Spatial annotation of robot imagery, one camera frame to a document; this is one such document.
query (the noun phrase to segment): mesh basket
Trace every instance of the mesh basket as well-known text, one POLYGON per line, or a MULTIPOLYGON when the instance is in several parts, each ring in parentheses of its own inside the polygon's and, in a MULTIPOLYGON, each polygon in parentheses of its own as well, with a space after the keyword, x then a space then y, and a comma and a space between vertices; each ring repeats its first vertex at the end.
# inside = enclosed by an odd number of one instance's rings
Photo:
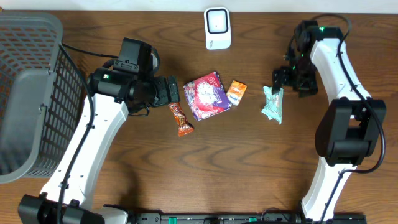
POLYGON ((82 85, 50 14, 0 13, 0 184, 49 177, 78 123, 82 85))

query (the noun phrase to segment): wooden table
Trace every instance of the wooden table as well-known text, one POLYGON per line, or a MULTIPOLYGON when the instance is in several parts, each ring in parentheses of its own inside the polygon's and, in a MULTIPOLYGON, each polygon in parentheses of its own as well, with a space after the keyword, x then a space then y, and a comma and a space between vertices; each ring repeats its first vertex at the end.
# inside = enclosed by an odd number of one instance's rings
MULTIPOLYGON (((313 14, 231 13, 232 46, 205 47, 203 13, 52 11, 63 23, 64 42, 118 55, 123 37, 143 40, 159 51, 159 75, 175 75, 183 85, 218 71, 224 88, 232 80, 248 85, 241 104, 197 122, 182 96, 182 108, 195 132, 179 138, 165 106, 148 118, 128 118, 116 135, 99 175, 95 208, 104 203, 165 213, 253 213, 269 207, 293 210, 307 193, 318 164, 315 130, 328 108, 320 77, 319 93, 299 98, 285 87, 283 122, 261 113, 262 91, 271 73, 287 63, 293 29, 313 14)), ((387 105, 386 159, 377 172, 353 174, 336 212, 363 212, 368 223, 398 222, 398 16, 349 15, 353 31, 348 54, 367 91, 387 105)), ((343 24, 336 19, 322 24, 343 24)), ((87 75, 105 58, 73 52, 87 75)), ((378 159, 380 144, 360 169, 378 159)), ((19 223, 24 194, 38 195, 46 179, 20 179, 0 185, 0 222, 19 223)))

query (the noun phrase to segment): orange candy wrapper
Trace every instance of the orange candy wrapper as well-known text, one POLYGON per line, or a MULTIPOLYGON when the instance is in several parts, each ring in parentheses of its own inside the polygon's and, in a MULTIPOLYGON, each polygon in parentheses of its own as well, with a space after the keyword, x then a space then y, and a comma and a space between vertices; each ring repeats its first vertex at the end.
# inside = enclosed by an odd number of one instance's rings
POLYGON ((231 87, 229 88, 228 92, 226 93, 226 96, 229 99, 229 102, 231 102, 233 105, 237 106, 242 99, 243 93, 246 91, 246 86, 243 83, 233 81, 231 84, 231 87))
POLYGON ((187 121, 187 117, 182 112, 180 103, 169 104, 170 110, 173 112, 175 121, 178 124, 178 136, 184 136, 193 132, 193 126, 187 121))

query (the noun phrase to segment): white device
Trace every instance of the white device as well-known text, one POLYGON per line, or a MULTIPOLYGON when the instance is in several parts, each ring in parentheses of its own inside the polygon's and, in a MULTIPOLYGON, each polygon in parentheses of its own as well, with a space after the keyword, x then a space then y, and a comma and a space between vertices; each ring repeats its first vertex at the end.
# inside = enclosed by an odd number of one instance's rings
POLYGON ((231 20, 225 7, 212 7, 205 11, 206 48, 226 49, 231 46, 231 20))

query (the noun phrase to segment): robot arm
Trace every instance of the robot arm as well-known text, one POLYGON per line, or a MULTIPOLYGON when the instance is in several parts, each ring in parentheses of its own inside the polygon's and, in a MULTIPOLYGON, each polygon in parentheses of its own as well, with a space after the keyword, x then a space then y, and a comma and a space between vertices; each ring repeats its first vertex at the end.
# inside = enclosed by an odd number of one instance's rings
MULTIPOLYGON (((95 94, 93 103, 95 107, 94 128, 90 130, 76 159, 63 199, 65 204, 69 204, 71 200, 77 200, 81 208, 88 210, 93 205, 94 189, 98 174, 100 173, 109 147, 128 116, 126 104, 124 102, 114 102, 114 97, 112 96, 95 94)), ((59 185, 63 181, 65 171, 86 130, 86 125, 90 118, 89 107, 88 99, 86 98, 80 122, 69 143, 68 149, 62 157, 57 171, 41 190, 41 194, 47 193, 47 200, 56 202, 59 199, 59 185)))
MULTIPOLYGON (((374 118, 367 113, 360 97, 353 91, 338 60, 342 37, 339 28, 319 27, 317 21, 303 21, 292 38, 296 40, 299 55, 296 57, 290 44, 285 56, 290 66, 274 70, 272 76, 273 93, 278 92, 282 85, 291 85, 300 96, 308 96, 318 91, 315 80, 315 71, 318 70, 328 95, 330 107, 315 135, 315 147, 320 156, 317 171, 310 190, 301 201, 305 218, 313 221, 321 220, 340 172, 355 170, 364 157, 373 153, 378 138, 374 118), (361 124, 351 127, 350 119, 356 119, 361 124)), ((344 42, 340 49, 348 75, 382 122, 386 110, 384 102, 370 99, 348 59, 344 42)), ((333 218, 336 201, 350 174, 340 179, 323 221, 333 218)))

